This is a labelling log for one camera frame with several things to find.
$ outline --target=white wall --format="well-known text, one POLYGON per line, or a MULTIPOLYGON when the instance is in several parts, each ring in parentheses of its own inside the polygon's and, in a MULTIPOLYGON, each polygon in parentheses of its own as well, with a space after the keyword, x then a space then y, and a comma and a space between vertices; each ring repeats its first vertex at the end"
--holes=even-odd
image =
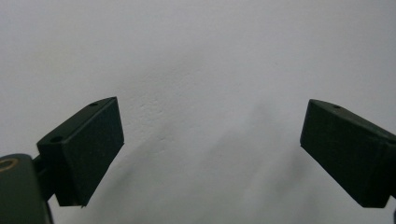
POLYGON ((396 2, 0 2, 0 152, 118 96, 126 144, 62 223, 391 223, 300 148, 308 99, 396 133, 396 2))

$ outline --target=white background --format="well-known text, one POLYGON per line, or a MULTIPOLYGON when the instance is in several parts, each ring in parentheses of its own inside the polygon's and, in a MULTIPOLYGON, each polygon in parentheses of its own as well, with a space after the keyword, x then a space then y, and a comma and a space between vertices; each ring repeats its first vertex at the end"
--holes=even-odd
POLYGON ((0 152, 118 96, 125 146, 63 223, 391 223, 300 148, 308 100, 396 133, 396 2, 0 1, 0 152))

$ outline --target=screw hole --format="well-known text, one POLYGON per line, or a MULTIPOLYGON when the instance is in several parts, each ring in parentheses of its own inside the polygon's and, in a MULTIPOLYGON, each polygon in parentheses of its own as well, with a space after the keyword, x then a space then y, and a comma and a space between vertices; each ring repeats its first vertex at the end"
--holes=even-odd
POLYGON ((56 143, 56 142, 62 141, 62 139, 64 139, 64 138, 61 137, 61 136, 56 136, 56 137, 51 138, 50 141, 51 141, 52 143, 56 143))
POLYGON ((18 163, 18 159, 11 158, 0 161, 0 172, 9 170, 18 163))

